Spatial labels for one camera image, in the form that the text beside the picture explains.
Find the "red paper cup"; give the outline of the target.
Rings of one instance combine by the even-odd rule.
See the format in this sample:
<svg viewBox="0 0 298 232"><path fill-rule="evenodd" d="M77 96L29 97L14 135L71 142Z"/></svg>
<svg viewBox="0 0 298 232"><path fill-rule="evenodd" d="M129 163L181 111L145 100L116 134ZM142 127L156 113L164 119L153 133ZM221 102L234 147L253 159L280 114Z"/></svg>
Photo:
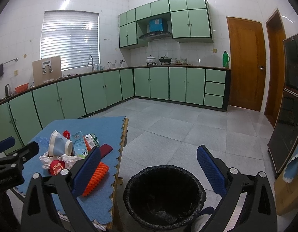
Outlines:
<svg viewBox="0 0 298 232"><path fill-rule="evenodd" d="M61 160L53 160L49 166L49 172L51 175L58 175L61 170L65 168L65 162Z"/></svg>

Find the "chrome kitchen faucet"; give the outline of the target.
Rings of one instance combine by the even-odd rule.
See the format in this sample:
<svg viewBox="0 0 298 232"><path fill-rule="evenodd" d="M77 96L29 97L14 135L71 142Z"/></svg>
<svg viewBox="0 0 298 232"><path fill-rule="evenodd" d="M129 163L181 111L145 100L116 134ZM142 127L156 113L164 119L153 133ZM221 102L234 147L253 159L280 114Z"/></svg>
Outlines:
<svg viewBox="0 0 298 232"><path fill-rule="evenodd" d="M91 67L92 69L92 72L95 71L95 68L94 68L94 59L93 59L93 56L92 55L89 55L89 58L88 58L88 65L87 65L88 68Z"/></svg>

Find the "dark red scouring pad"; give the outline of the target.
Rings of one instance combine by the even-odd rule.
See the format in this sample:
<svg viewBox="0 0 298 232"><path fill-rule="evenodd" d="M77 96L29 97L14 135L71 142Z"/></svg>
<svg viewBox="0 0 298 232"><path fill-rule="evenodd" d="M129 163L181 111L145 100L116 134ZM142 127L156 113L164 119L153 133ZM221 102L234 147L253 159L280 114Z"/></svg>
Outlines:
<svg viewBox="0 0 298 232"><path fill-rule="evenodd" d="M104 144L100 147L101 159L107 156L113 150L112 146Z"/></svg>

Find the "green thermos bottle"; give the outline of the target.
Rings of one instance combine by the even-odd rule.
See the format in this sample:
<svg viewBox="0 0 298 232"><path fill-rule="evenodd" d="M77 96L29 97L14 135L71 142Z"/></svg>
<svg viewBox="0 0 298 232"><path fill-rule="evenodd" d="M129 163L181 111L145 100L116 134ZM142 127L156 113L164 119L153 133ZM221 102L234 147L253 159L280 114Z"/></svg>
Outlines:
<svg viewBox="0 0 298 232"><path fill-rule="evenodd" d="M224 51L222 55L222 62L223 62L223 67L228 69L229 68L229 62L230 62L230 56L227 53L227 51Z"/></svg>

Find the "dark glass display cabinet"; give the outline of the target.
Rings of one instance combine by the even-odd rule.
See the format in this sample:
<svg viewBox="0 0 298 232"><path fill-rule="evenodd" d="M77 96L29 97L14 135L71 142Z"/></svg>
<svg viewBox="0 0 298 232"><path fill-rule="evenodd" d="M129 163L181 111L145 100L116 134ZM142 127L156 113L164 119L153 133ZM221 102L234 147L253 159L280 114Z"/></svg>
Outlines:
<svg viewBox="0 0 298 232"><path fill-rule="evenodd" d="M275 175L279 176L298 143L298 34L283 41L285 75L282 102L268 143Z"/></svg>

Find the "black wok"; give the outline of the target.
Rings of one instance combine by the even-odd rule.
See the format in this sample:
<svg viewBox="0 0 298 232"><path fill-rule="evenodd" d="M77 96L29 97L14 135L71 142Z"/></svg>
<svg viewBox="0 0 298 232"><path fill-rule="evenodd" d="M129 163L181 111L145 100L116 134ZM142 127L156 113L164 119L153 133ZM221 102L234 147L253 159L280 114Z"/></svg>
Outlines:
<svg viewBox="0 0 298 232"><path fill-rule="evenodd" d="M164 57L159 58L159 62L161 65L171 65L172 59L167 57L166 55Z"/></svg>

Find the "green kitchen cabinets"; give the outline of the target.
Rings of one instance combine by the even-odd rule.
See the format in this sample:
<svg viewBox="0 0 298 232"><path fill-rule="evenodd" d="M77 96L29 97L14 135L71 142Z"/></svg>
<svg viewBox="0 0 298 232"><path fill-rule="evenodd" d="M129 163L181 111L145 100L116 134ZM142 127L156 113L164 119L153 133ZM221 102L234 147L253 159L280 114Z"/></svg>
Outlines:
<svg viewBox="0 0 298 232"><path fill-rule="evenodd" d="M119 15L119 47L148 46L150 41L139 37L150 32L149 22L157 18L165 20L166 31L179 43L213 43L207 0L158 0Z"/></svg>
<svg viewBox="0 0 298 232"><path fill-rule="evenodd" d="M231 70L194 66L121 68L62 78L0 101L0 140L26 145L54 120L90 116L132 98L226 111Z"/></svg>

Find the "green white milk carton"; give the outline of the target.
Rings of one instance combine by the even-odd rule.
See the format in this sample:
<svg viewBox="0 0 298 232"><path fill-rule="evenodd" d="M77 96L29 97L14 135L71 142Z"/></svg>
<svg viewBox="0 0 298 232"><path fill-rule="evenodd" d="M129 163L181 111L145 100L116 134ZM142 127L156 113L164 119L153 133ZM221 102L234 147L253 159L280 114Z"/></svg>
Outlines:
<svg viewBox="0 0 298 232"><path fill-rule="evenodd" d="M84 140L88 152L94 147L100 147L99 140L95 134L84 135Z"/></svg>

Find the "blue white paper cup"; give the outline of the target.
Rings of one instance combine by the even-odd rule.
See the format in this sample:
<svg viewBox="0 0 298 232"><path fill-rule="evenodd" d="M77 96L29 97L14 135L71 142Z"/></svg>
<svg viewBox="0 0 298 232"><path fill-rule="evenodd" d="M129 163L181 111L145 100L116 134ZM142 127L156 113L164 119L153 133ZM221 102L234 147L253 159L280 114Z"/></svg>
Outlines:
<svg viewBox="0 0 298 232"><path fill-rule="evenodd" d="M50 157L53 157L53 156L59 157L59 156L62 156L63 154L71 156L72 149L73 149L73 143L71 140L67 139L56 130L52 132L52 134L50 135L49 147L48 147L48 155Z"/></svg>

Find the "blue milk carton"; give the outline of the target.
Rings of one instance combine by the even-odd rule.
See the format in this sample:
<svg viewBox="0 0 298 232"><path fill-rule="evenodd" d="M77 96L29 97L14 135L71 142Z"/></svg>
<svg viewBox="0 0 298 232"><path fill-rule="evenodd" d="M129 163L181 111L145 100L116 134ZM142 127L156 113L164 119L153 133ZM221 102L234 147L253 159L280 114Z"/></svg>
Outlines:
<svg viewBox="0 0 298 232"><path fill-rule="evenodd" d="M84 159L88 155L88 150L82 131L71 135L70 140L73 144L73 155Z"/></svg>

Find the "red plastic bag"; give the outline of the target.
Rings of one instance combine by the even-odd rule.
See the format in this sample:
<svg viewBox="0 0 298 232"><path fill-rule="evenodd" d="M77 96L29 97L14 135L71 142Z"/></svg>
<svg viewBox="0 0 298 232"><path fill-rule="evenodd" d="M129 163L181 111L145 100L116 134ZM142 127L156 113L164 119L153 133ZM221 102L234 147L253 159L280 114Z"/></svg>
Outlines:
<svg viewBox="0 0 298 232"><path fill-rule="evenodd" d="M63 132L63 136L64 136L65 138L67 138L67 139L70 139L71 134L70 134L69 131L65 130L65 131Z"/></svg>

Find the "green lower kitchen cabinets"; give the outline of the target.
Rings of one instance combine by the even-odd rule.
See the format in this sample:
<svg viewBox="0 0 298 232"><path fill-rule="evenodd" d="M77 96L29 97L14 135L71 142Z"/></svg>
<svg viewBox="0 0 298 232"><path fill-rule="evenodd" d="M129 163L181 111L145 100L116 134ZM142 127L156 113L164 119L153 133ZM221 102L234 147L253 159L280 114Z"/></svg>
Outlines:
<svg viewBox="0 0 298 232"><path fill-rule="evenodd" d="M26 145L54 120L90 116L132 98L226 111L231 70L194 66L121 68L62 78L0 101L0 140Z"/></svg>

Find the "white tissue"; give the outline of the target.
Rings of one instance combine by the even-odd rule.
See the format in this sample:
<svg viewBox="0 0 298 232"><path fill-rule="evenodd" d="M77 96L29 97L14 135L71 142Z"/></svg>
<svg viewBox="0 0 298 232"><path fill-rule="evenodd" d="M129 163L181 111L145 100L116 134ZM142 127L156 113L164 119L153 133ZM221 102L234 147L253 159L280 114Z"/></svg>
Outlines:
<svg viewBox="0 0 298 232"><path fill-rule="evenodd" d="M68 156L67 154L62 154L61 156L50 157L48 151L46 151L42 156L39 157L39 160L42 163L42 168L45 170L49 170L50 164L55 160L64 162L64 167L67 169L71 169L73 167L73 165L77 161L82 160L82 158L78 157L78 156Z"/></svg>

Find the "window with white blinds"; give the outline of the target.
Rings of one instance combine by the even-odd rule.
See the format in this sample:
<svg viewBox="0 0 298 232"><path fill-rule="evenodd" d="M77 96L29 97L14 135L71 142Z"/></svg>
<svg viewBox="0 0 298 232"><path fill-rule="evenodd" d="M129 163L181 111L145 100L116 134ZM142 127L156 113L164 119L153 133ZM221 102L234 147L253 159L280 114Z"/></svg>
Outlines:
<svg viewBox="0 0 298 232"><path fill-rule="evenodd" d="M76 10L44 12L40 57L60 56L63 71L84 68L89 55L100 64L99 14Z"/></svg>

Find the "brown wooden door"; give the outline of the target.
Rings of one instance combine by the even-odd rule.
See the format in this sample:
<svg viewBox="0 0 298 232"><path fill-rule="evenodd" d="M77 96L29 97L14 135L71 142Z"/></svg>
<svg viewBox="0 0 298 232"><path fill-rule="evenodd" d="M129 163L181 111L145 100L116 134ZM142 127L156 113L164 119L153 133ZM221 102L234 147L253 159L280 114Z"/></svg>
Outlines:
<svg viewBox="0 0 298 232"><path fill-rule="evenodd" d="M227 17L230 39L229 104L260 111L265 87L266 49L262 24Z"/></svg>
<svg viewBox="0 0 298 232"><path fill-rule="evenodd" d="M279 10L276 10L266 22L270 51L270 81L268 87L265 116L270 124L276 124L281 107L285 82L285 57L283 40L286 39Z"/></svg>

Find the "red plastic basin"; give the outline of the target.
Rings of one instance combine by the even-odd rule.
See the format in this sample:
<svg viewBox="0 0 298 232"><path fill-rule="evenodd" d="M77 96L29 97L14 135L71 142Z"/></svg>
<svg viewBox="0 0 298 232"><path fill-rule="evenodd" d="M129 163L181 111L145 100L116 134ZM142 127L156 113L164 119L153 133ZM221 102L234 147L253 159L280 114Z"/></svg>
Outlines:
<svg viewBox="0 0 298 232"><path fill-rule="evenodd" d="M26 90L28 90L28 83L25 83L25 84L22 84L22 85L19 85L19 86L15 87L15 93L16 94L22 93Z"/></svg>

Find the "blue plastic bag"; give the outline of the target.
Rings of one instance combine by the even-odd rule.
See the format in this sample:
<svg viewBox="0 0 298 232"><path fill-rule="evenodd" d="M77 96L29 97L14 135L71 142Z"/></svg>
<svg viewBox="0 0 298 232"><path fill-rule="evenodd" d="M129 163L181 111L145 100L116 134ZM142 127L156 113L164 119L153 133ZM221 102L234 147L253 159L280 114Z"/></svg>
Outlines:
<svg viewBox="0 0 298 232"><path fill-rule="evenodd" d="M39 145L40 150L48 150L49 148L49 138L47 137L41 137L41 136L36 136L32 139Z"/></svg>

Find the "blue felt table mat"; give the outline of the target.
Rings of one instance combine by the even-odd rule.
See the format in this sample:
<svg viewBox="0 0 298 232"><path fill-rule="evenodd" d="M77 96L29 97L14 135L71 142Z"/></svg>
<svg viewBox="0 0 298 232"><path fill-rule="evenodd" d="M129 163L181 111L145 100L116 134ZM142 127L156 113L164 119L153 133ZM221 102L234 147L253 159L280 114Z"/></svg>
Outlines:
<svg viewBox="0 0 298 232"><path fill-rule="evenodd" d="M105 157L101 157L99 148L94 148L92 152L89 152L83 159L84 165L76 174L70 189L90 221L101 225L112 222L113 184L115 182L115 175L118 172L117 165L119 164L119 157L121 155L120 150L123 143L123 131L126 120L127 118L125 116L54 120L32 138L39 145L39 152L24 164L22 176L25 181L23 184L17 186L17 192L22 196L26 195L34 173L39 173L42 177L49 176L48 170L42 167L40 156L48 151L50 136L54 131L58 131L59 133L69 131L72 136L95 134L99 140L99 144L101 146L111 146L112 151ZM101 183L88 196L83 196L83 192L99 162L103 162L108 166L108 172Z"/></svg>

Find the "black lined trash bin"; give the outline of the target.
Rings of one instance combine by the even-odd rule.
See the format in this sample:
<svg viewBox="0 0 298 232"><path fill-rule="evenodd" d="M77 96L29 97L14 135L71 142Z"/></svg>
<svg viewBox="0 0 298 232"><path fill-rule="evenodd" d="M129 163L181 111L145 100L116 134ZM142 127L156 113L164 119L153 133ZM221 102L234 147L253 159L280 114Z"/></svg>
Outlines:
<svg viewBox="0 0 298 232"><path fill-rule="evenodd" d="M199 180L175 165L149 166L126 184L123 201L142 227L153 231L182 228L195 220L207 194Z"/></svg>

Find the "steel electric kettle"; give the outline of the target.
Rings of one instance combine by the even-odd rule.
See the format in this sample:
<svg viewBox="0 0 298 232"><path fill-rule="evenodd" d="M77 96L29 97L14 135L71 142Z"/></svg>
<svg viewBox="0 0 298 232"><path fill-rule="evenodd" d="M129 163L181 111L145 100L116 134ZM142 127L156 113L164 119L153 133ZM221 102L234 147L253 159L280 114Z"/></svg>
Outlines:
<svg viewBox="0 0 298 232"><path fill-rule="evenodd" d="M9 84L5 85L4 90L5 90L5 98L9 98L9 97L13 96L13 90Z"/></svg>

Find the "orange foam fruit net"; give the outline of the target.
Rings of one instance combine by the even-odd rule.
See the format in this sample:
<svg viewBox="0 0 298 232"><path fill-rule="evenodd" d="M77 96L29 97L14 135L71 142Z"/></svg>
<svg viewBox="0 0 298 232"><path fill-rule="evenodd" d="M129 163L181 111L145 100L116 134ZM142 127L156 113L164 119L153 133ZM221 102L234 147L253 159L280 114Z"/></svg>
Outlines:
<svg viewBox="0 0 298 232"><path fill-rule="evenodd" d="M86 186L82 196L88 196L102 182L109 170L109 166L100 162L94 174L92 175L88 185Z"/></svg>

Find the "wall towel bar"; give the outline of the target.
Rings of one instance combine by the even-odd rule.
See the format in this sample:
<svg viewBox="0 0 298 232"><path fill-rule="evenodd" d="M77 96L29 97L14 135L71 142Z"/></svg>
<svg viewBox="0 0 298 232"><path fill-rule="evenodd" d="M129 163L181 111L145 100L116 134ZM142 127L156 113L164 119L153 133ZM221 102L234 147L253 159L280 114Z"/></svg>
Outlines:
<svg viewBox="0 0 298 232"><path fill-rule="evenodd" d="M11 59L11 60L8 60L8 61L2 63L2 65L5 65L5 64L11 63L11 62L17 62L18 60L19 60L18 58L14 58L14 59Z"/></svg>

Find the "cardboard water purifier box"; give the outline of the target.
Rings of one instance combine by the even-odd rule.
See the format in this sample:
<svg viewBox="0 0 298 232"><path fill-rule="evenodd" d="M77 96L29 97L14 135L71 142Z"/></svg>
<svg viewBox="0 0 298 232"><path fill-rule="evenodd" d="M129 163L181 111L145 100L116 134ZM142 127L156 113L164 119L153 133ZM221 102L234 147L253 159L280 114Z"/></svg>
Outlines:
<svg viewBox="0 0 298 232"><path fill-rule="evenodd" d="M61 58L55 56L34 61L32 71L35 86L57 80L62 76Z"/></svg>

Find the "black range hood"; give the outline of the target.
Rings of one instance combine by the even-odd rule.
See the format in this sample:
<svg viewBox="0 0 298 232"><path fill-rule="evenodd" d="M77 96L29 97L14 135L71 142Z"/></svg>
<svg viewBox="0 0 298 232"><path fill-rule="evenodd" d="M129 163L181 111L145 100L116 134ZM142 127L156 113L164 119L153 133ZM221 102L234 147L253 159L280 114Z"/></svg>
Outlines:
<svg viewBox="0 0 298 232"><path fill-rule="evenodd" d="M156 31L156 32L148 32L146 34L143 34L139 37L141 40L145 41L153 41L158 39L164 39L164 38L172 38L172 33L167 31Z"/></svg>

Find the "white cooking pot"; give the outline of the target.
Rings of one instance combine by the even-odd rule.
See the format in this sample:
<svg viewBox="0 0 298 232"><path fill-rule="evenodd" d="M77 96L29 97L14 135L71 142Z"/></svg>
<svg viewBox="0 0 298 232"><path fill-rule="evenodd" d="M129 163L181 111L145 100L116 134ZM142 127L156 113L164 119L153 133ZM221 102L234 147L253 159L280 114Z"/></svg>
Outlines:
<svg viewBox="0 0 298 232"><path fill-rule="evenodd" d="M156 65L156 58L150 55L146 58L146 64L149 65Z"/></svg>

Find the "blue box on hood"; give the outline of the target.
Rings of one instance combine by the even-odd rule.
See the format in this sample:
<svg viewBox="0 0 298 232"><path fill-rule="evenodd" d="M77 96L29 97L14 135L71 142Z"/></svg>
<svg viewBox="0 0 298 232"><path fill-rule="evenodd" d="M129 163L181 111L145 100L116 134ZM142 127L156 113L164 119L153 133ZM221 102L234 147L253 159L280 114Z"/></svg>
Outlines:
<svg viewBox="0 0 298 232"><path fill-rule="evenodd" d="M151 19L149 22L150 32L163 32L167 30L167 23L162 18Z"/></svg>

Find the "green upper kitchen cabinets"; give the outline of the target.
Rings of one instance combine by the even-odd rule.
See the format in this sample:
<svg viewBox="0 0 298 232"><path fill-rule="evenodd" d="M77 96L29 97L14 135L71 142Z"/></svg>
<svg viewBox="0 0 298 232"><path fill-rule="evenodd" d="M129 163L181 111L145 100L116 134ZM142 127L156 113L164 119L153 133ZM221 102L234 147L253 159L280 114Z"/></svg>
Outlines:
<svg viewBox="0 0 298 232"><path fill-rule="evenodd" d="M158 0L119 15L119 47L148 46L150 41L139 37L150 32L149 22L157 18L165 20L166 31L179 43L213 43L207 0Z"/></svg>

